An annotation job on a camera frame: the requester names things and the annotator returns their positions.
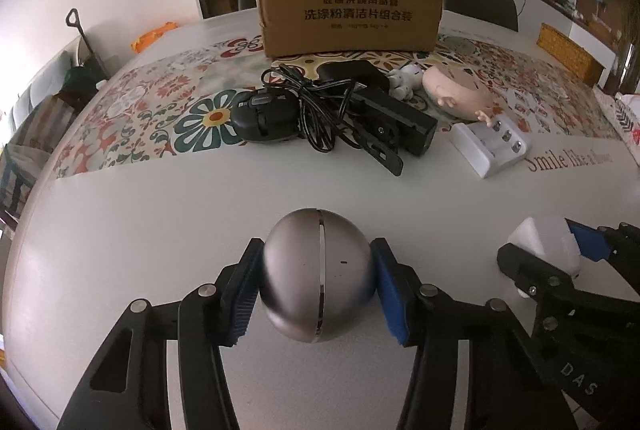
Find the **white cube adapter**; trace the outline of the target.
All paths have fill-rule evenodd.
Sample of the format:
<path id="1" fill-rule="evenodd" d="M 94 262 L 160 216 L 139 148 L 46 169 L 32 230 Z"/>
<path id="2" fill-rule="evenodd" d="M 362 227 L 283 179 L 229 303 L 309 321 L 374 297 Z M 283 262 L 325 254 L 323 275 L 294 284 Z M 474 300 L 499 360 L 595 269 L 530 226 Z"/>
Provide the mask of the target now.
<path id="1" fill-rule="evenodd" d="M 513 256 L 518 257 L 523 251 L 570 276 L 571 284 L 579 276 L 582 254 L 576 236 L 568 221 L 557 213 L 528 217 L 518 225 L 498 252 L 503 274 L 514 275 L 518 259 Z"/>

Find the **silver round speaker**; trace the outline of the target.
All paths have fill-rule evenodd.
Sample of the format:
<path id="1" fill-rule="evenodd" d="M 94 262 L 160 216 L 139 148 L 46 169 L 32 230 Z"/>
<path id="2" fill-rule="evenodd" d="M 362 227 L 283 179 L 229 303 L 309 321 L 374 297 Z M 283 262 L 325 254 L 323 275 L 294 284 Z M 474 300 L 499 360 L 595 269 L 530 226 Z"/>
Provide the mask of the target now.
<path id="1" fill-rule="evenodd" d="M 374 290 L 369 243 L 346 218 L 298 209 L 270 231 L 260 298 L 282 335 L 304 343 L 340 337 L 359 323 Z"/>

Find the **black power adapter with cable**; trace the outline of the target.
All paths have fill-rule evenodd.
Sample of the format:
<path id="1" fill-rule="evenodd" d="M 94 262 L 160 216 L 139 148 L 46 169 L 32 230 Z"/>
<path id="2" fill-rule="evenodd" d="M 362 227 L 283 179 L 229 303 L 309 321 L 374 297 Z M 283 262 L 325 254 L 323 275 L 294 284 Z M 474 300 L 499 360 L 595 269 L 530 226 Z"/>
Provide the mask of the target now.
<path id="1" fill-rule="evenodd" d="M 329 62 L 329 68 L 317 79 L 307 77 L 292 64 L 267 68 L 260 80 L 264 88 L 280 87 L 292 91 L 299 104 L 300 135 L 320 153 L 334 149 L 341 139 L 354 149 L 360 145 L 349 137 L 352 123 L 347 119 L 347 106 L 352 94 L 363 87 L 390 92 L 387 76 L 369 61 Z"/>

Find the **white robot cat figurine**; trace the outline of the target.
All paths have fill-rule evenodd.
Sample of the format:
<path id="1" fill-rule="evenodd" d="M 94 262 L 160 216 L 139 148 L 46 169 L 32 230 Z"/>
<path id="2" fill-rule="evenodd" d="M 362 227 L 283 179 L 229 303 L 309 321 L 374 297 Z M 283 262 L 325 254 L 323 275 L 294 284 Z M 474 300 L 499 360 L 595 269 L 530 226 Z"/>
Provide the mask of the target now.
<path id="1" fill-rule="evenodd" d="M 411 100 L 416 91 L 422 88 L 423 74 L 424 69 L 414 63 L 391 70 L 387 74 L 390 83 L 390 96 L 400 101 Z"/>

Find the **white battery charger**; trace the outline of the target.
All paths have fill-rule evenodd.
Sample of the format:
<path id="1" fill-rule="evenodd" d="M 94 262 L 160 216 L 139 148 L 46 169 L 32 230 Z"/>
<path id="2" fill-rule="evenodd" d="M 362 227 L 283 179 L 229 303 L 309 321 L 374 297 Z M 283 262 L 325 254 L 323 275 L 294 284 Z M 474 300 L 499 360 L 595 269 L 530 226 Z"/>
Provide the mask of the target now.
<path id="1" fill-rule="evenodd" d="M 523 161 L 532 148 L 532 141 L 506 114 L 497 115 L 491 126 L 482 121 L 455 124 L 450 141 L 482 179 Z"/>

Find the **pink doll head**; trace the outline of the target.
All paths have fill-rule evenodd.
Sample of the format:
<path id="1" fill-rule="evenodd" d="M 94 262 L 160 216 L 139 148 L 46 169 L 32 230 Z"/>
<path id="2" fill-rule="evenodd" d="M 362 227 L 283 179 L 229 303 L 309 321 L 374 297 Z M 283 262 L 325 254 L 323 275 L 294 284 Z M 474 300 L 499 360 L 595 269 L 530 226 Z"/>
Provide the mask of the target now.
<path id="1" fill-rule="evenodd" d="M 469 121 L 494 124 L 494 99 L 474 76 L 448 65 L 435 64 L 424 71 L 426 94 L 447 114 Z"/>

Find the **woven yellow basket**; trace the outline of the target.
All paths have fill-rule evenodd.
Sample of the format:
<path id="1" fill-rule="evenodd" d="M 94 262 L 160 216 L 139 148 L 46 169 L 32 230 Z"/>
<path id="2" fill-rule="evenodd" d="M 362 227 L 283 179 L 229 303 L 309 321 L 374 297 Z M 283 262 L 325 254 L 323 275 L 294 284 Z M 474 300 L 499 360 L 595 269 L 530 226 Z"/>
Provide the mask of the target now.
<path id="1" fill-rule="evenodd" d="M 537 46 L 558 60 L 584 84 L 593 87 L 600 80 L 604 66 L 553 26 L 541 24 Z"/>

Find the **striped cushion chair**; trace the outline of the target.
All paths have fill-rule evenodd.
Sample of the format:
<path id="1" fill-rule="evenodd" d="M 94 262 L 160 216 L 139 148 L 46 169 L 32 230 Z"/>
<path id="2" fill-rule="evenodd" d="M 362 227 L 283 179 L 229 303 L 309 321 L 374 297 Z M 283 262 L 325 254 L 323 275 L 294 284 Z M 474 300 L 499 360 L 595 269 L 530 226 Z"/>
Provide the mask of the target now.
<path id="1" fill-rule="evenodd" d="M 58 96 L 29 113 L 1 152 L 1 222 L 15 231 L 43 168 L 77 116 Z"/>

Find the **patterned tile table runner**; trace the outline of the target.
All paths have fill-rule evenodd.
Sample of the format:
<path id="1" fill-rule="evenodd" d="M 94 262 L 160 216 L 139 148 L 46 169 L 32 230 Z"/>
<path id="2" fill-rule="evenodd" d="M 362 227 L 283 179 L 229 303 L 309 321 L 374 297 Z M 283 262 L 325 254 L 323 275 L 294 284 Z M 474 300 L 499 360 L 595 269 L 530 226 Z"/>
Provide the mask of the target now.
<path id="1" fill-rule="evenodd" d="M 302 138 L 369 153 L 394 175 L 439 130 L 490 129 L 521 159 L 529 136 L 614 139 L 614 105 L 562 66 L 442 35 L 432 51 L 344 51 L 270 60 L 238 37 L 107 83 L 54 165 L 58 178 L 247 142 Z"/>

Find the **black computer mouse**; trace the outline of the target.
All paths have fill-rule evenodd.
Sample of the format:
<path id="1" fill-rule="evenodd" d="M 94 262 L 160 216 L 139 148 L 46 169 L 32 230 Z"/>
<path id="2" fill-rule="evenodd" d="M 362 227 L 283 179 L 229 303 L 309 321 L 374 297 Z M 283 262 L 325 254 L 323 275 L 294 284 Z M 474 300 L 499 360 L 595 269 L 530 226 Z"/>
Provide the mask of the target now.
<path id="1" fill-rule="evenodd" d="M 231 106 L 230 121 L 246 142 L 278 142 L 299 135 L 298 99 L 288 89 L 274 87 L 245 92 Z"/>

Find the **black upright vacuum cleaner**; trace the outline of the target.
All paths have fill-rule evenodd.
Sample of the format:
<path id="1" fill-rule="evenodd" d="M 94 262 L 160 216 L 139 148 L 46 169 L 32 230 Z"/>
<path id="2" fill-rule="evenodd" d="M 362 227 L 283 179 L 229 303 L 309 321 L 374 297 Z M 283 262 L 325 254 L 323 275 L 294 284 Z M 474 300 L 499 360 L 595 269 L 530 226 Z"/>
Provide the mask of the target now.
<path id="1" fill-rule="evenodd" d="M 71 8 L 66 14 L 65 25 L 77 33 L 76 38 L 64 47 L 64 51 L 70 56 L 72 65 L 87 68 L 98 80 L 111 79 L 116 71 L 109 68 L 96 50 L 92 48 L 89 38 L 82 28 L 79 12 L 76 8 Z"/>

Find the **grey sofa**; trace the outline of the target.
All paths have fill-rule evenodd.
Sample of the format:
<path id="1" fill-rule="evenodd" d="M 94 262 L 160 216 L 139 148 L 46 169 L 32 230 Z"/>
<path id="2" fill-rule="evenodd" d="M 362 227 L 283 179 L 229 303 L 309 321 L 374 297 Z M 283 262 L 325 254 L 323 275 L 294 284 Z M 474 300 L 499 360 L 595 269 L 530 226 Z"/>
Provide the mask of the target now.
<path id="1" fill-rule="evenodd" d="M 17 131 L 42 100 L 61 90 L 66 73 L 72 66 L 72 56 L 63 50 L 41 68 L 9 112 L 11 132 Z"/>

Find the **orange plastic crate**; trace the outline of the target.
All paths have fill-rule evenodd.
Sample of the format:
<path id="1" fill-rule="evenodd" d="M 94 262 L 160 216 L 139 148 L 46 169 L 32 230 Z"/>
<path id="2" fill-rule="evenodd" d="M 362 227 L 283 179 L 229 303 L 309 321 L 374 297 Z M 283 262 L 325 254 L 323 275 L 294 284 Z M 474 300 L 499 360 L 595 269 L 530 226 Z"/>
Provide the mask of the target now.
<path id="1" fill-rule="evenodd" d="M 134 53 L 141 53 L 146 48 L 149 48 L 149 46 L 154 44 L 157 39 L 160 39 L 163 34 L 175 30 L 178 27 L 179 24 L 174 21 L 166 22 L 162 26 L 155 27 L 151 31 L 147 31 L 144 34 L 138 36 L 136 39 L 134 39 L 133 42 L 131 42 L 130 48 L 132 51 L 134 51 Z"/>

